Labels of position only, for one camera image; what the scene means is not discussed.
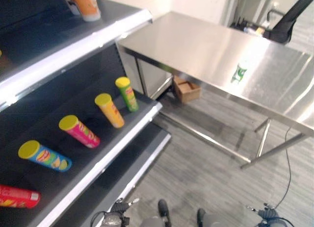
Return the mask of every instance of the cardboard box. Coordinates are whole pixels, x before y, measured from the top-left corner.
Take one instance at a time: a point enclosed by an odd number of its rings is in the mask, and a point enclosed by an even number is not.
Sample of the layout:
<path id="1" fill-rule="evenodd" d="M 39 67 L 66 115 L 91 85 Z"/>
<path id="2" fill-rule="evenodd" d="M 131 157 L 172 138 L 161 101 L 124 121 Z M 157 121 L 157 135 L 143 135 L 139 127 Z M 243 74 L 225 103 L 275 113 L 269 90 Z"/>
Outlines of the cardboard box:
<path id="1" fill-rule="evenodd" d="M 176 95 L 182 103 L 198 99 L 201 96 L 201 88 L 191 82 L 174 76 L 173 79 Z"/>

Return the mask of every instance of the gray floor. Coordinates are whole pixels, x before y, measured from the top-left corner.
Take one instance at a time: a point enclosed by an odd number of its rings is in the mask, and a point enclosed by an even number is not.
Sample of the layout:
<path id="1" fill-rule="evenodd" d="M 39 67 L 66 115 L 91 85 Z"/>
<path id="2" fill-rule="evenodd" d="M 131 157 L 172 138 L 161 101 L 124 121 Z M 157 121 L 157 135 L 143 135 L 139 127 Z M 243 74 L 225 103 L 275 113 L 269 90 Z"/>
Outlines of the gray floor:
<path id="1" fill-rule="evenodd" d="M 314 4 L 298 19 L 289 47 L 313 54 Z M 208 91 L 186 105 L 168 93 L 161 100 L 164 110 L 189 123 L 246 156 L 254 156 L 261 134 L 255 134 L 265 116 L 227 101 Z M 167 200 L 173 227 L 196 227 L 196 211 L 221 214 L 230 227 L 253 227 L 261 219 L 245 208 L 275 205 L 288 183 L 285 152 L 246 170 L 241 162 L 177 128 L 162 117 L 156 122 L 172 134 L 172 141 L 143 178 L 130 198 L 140 197 L 127 214 L 131 227 L 157 215 L 157 202 Z M 284 141 L 287 126 L 271 125 L 266 150 Z M 288 138 L 297 132 L 293 129 Z M 282 217 L 296 227 L 314 226 L 314 152 L 313 139 L 289 149 L 292 182 L 286 199 L 278 207 Z"/>

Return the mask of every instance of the black shelf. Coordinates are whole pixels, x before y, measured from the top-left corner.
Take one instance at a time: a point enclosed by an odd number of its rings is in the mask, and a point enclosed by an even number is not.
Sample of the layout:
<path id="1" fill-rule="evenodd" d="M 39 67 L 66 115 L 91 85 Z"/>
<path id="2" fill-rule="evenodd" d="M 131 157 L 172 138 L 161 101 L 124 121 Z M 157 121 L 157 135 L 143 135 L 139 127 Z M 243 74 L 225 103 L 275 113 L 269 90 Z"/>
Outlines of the black shelf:
<path id="1" fill-rule="evenodd" d="M 138 8 L 109 0 L 98 0 L 98 5 L 102 12 L 98 21 L 85 22 L 81 16 L 73 15 L 69 9 L 53 10 L 45 17 L 2 34 L 0 50 L 12 65 L 1 70 L 0 82 L 52 53 L 90 36 L 93 32 L 140 11 Z"/>
<path id="2" fill-rule="evenodd" d="M 109 211 L 117 199 L 125 198 L 132 190 L 170 138 L 165 130 L 148 124 L 53 227 L 69 223 L 86 227 L 95 212 Z"/>
<path id="3" fill-rule="evenodd" d="M 2 226 L 50 226 L 161 109 L 160 103 L 136 93 L 139 110 L 130 113 L 122 97 L 118 96 L 114 102 L 125 119 L 125 125 L 115 129 L 92 100 L 78 104 L 98 93 L 96 82 L 1 149 L 0 183 L 36 190 L 42 194 L 41 201 L 33 209 L 0 208 Z M 76 114 L 100 137 L 101 143 L 97 148 L 89 149 L 57 128 L 58 121 L 71 113 Z M 59 173 L 20 159 L 17 151 L 23 141 L 29 139 L 37 139 L 72 159 L 70 170 Z"/>

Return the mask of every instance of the white shelf edge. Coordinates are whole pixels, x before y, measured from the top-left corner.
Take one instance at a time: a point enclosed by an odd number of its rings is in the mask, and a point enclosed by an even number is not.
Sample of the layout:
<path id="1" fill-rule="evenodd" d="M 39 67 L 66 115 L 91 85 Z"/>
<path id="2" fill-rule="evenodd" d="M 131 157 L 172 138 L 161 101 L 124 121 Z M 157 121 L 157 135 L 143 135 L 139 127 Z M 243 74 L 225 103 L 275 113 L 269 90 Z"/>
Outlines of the white shelf edge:
<path id="1" fill-rule="evenodd" d="M 104 172 L 104 169 L 110 162 L 120 153 L 120 151 L 144 128 L 144 126 L 152 121 L 152 118 L 162 108 L 161 103 L 153 106 L 152 109 L 123 137 L 112 149 L 104 156 L 95 166 L 80 180 L 76 186 L 50 211 L 50 213 L 37 225 L 37 227 L 51 226 L 54 221 L 63 213 L 63 211 L 83 192 L 83 190 L 97 177 L 98 174 Z"/>
<path id="2" fill-rule="evenodd" d="M 139 179 L 143 176 L 143 174 L 146 172 L 146 170 L 149 168 L 149 166 L 152 164 L 152 162 L 156 159 L 158 154 L 162 151 L 162 149 L 165 147 L 165 145 L 168 143 L 168 141 L 171 139 L 171 135 L 167 134 L 166 137 L 162 140 L 162 142 L 157 146 L 155 151 L 150 155 L 150 157 L 146 160 L 142 168 L 136 173 L 136 175 L 132 178 L 132 180 L 126 185 L 125 189 L 121 192 L 119 195 L 119 198 L 125 199 L 126 196 L 130 193 L 130 191 L 134 188 L 134 186 L 137 184 Z M 103 221 L 103 217 L 100 219 L 100 221 L 96 224 L 95 227 L 100 227 Z"/>
<path id="3" fill-rule="evenodd" d="M 124 35 L 125 32 L 149 21 L 151 18 L 152 15 L 148 10 L 140 10 L 97 32 L 93 32 L 91 35 L 68 45 L 0 82 L 0 92 L 6 93 L 0 95 L 0 105 L 3 107 L 10 106 L 19 99 L 21 92 L 26 89 L 31 92 L 31 87 L 35 83 L 61 70 L 93 50 L 101 48 L 106 43 L 115 40 L 115 38 Z"/>

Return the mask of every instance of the yellow lid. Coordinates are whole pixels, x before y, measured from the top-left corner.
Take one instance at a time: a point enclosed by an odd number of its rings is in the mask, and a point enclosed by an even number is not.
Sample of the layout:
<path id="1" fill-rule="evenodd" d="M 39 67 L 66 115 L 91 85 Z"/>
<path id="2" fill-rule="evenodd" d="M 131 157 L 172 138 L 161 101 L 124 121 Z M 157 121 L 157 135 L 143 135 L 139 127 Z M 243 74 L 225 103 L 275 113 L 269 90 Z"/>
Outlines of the yellow lid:
<path id="1" fill-rule="evenodd" d="M 61 130 L 70 130 L 79 122 L 79 119 L 75 115 L 68 115 L 63 117 L 59 122 L 59 128 Z"/>
<path id="2" fill-rule="evenodd" d="M 130 79 L 128 79 L 126 76 L 122 76 L 116 79 L 116 86 L 117 87 L 126 87 L 130 85 Z"/>
<path id="3" fill-rule="evenodd" d="M 28 159 L 33 157 L 39 150 L 40 143 L 37 140 L 29 140 L 22 144 L 19 149 L 18 155 L 20 158 Z"/>
<path id="4" fill-rule="evenodd" d="M 95 98 L 95 104 L 98 106 L 105 105 L 109 102 L 111 102 L 111 96 L 107 93 L 102 93 L 100 95 L 97 95 Z"/>

